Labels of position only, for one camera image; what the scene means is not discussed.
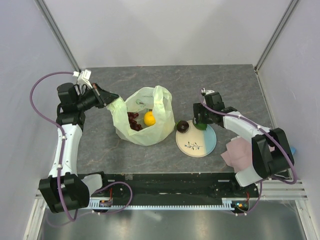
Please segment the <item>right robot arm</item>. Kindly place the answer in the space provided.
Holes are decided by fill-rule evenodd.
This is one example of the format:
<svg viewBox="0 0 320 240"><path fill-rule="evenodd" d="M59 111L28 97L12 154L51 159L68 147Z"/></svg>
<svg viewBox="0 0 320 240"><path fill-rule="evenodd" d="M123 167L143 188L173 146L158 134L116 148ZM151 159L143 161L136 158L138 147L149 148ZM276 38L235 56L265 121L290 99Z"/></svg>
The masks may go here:
<svg viewBox="0 0 320 240"><path fill-rule="evenodd" d="M193 104L193 125L205 130L216 124L236 133L251 144L252 165L235 174L229 191L235 197L242 196L247 186L273 178L286 184L298 180L293 154L281 128L270 129L243 116L233 107L225 107L219 92L200 90L200 102Z"/></svg>

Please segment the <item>green avocado print plastic bag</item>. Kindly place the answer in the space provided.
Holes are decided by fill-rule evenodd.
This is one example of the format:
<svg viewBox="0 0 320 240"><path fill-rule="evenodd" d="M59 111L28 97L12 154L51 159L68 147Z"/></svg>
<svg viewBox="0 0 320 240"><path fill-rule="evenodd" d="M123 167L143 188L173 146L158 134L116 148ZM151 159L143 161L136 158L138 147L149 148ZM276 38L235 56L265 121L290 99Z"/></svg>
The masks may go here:
<svg viewBox="0 0 320 240"><path fill-rule="evenodd" d="M164 87L143 87L126 100L121 97L107 106L116 134L125 141L151 146L174 130L172 94Z"/></svg>

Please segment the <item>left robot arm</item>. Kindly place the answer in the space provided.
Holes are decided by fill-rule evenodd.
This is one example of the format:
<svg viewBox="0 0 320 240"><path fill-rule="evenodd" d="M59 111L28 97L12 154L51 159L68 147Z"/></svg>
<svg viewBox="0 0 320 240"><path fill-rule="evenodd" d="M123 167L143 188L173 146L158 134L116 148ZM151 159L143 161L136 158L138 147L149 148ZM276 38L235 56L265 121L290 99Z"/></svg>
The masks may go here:
<svg viewBox="0 0 320 240"><path fill-rule="evenodd" d="M60 103L57 107L58 143L48 177L39 181L39 190L52 213L86 208L93 193L106 196L110 185L104 173L90 173L82 178L77 174L80 139L83 135L85 111L107 107L119 98L98 84L64 83L57 87Z"/></svg>

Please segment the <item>red grape bunch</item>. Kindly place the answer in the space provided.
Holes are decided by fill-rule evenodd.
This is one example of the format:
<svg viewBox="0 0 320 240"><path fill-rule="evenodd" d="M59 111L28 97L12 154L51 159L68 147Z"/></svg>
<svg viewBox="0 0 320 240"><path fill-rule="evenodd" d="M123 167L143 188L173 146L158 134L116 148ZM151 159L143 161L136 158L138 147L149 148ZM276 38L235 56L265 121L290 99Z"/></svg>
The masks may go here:
<svg viewBox="0 0 320 240"><path fill-rule="evenodd" d="M130 128L134 131L141 131L143 129L142 125L137 122L137 118L139 117L139 113L137 112L127 112L128 121Z"/></svg>

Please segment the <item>orange fruit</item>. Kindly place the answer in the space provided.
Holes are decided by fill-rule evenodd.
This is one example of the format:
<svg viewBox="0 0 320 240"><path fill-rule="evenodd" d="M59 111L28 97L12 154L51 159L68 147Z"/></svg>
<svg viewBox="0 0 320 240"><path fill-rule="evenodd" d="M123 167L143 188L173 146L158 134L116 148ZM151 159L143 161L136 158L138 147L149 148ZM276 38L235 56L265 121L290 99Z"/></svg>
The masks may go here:
<svg viewBox="0 0 320 240"><path fill-rule="evenodd" d="M156 119L152 111L148 111L144 114L143 122L148 127L153 126L156 123Z"/></svg>

